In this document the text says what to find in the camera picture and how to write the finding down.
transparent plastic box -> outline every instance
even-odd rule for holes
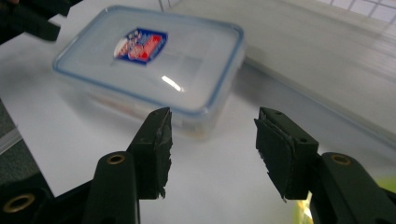
[[[244,59],[244,41],[228,22],[114,6],[53,68],[93,100],[134,117],[170,106],[179,133],[205,137]]]

white table surface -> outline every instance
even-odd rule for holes
[[[156,2],[120,4],[158,9]],[[72,8],[56,44],[21,35],[0,46],[0,97],[57,196],[92,179],[97,161],[125,150],[141,122],[63,91],[54,57],[100,10],[85,0]],[[291,223],[286,204],[255,149],[260,106],[286,113],[319,142],[320,153],[346,153],[379,176],[395,173],[396,149],[279,81],[243,65],[210,138],[174,136],[166,198],[141,201],[142,223]]]

product label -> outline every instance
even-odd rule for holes
[[[114,58],[147,64],[163,50],[167,37],[167,33],[136,28],[119,41]]]

white tile wall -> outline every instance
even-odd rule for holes
[[[395,0],[318,0],[381,21],[396,23]]]

